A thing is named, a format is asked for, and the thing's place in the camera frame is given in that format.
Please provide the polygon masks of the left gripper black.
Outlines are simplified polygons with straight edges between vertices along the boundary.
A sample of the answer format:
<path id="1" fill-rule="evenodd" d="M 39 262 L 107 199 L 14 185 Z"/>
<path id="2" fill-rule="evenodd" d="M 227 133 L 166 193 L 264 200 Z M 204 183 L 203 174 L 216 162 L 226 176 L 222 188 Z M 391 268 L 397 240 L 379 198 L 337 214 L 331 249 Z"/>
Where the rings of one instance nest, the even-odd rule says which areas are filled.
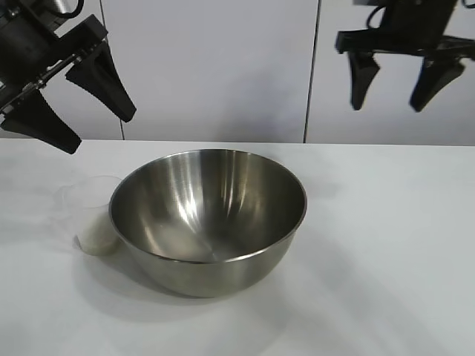
<path id="1" fill-rule="evenodd" d="M 53 111 L 39 91 L 70 64 L 65 74 L 123 122 L 137 109 L 125 90 L 107 42 L 104 24 L 91 14 L 62 36 L 66 21 L 80 16 L 66 1 L 1 2 L 1 113 L 5 131 L 39 139 L 74 154 L 81 138 Z"/>

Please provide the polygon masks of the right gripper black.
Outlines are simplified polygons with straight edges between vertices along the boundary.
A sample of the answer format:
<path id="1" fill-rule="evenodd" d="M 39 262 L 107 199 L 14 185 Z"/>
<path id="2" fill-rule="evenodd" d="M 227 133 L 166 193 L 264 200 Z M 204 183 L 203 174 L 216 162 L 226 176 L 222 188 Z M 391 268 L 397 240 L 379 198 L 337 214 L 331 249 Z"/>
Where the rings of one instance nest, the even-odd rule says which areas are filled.
<path id="1" fill-rule="evenodd" d="M 410 106 L 421 112 L 465 71 L 460 59 L 474 59 L 474 40 L 445 34 L 457 1 L 377 1 L 365 28 L 338 32 L 335 49 L 348 53 L 350 104 L 361 110 L 380 67 L 374 53 L 424 57 Z"/>

